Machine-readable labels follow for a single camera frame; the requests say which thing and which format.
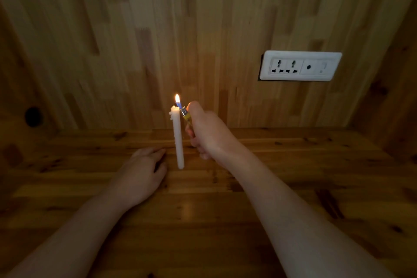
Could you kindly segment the white wall socket panel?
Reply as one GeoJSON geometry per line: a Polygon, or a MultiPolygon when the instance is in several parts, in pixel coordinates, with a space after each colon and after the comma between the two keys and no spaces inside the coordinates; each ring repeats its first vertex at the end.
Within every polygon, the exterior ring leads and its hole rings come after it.
{"type": "Polygon", "coordinates": [[[341,52],[267,50],[258,80],[331,81],[341,58],[341,52]]]}

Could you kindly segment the person's left hand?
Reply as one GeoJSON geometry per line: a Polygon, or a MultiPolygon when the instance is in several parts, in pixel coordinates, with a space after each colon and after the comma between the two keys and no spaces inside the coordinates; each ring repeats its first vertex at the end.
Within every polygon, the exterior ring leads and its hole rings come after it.
{"type": "Polygon", "coordinates": [[[126,212],[147,200],[158,189],[153,185],[153,173],[164,162],[166,150],[148,147],[136,150],[115,173],[106,189],[112,207],[126,212]]]}

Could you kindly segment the yellow lighter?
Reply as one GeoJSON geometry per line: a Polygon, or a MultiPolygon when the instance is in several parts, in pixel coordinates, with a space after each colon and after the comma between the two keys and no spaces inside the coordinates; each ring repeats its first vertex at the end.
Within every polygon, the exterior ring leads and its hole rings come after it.
{"type": "Polygon", "coordinates": [[[186,122],[186,127],[189,128],[191,130],[191,132],[194,134],[194,129],[193,129],[193,125],[192,125],[192,118],[191,118],[191,115],[188,113],[187,108],[185,106],[180,108],[180,113],[181,113],[184,121],[186,122]]]}

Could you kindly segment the person's left forearm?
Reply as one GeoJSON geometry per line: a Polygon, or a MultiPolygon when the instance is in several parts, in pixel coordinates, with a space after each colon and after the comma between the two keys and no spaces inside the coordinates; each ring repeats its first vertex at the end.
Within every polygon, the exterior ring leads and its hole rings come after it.
{"type": "Polygon", "coordinates": [[[86,278],[112,228],[133,205],[111,190],[92,197],[6,278],[86,278]]]}

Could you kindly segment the person's right hand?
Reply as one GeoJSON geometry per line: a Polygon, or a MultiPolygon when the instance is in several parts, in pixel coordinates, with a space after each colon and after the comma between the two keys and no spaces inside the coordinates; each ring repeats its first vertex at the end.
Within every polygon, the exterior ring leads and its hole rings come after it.
{"type": "Polygon", "coordinates": [[[212,111],[205,111],[203,123],[193,125],[194,134],[189,128],[186,132],[191,144],[198,149],[204,159],[212,158],[223,168],[242,165],[252,155],[238,141],[226,124],[212,111]]]}

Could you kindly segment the person's right forearm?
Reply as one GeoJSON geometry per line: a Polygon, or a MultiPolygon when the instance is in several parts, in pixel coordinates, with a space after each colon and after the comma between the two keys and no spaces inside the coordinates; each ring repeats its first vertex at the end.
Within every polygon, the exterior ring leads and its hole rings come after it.
{"type": "Polygon", "coordinates": [[[396,278],[247,149],[221,163],[246,192],[288,278],[396,278]]]}

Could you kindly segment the white wax candle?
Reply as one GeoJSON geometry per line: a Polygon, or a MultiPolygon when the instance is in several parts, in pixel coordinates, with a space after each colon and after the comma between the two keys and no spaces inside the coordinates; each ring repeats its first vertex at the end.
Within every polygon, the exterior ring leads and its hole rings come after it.
{"type": "Polygon", "coordinates": [[[182,140],[182,130],[181,130],[181,117],[180,117],[180,108],[177,106],[172,106],[170,109],[170,119],[173,123],[174,130],[174,143],[175,143],[175,153],[178,169],[184,169],[184,150],[183,150],[183,140],[182,140]]]}

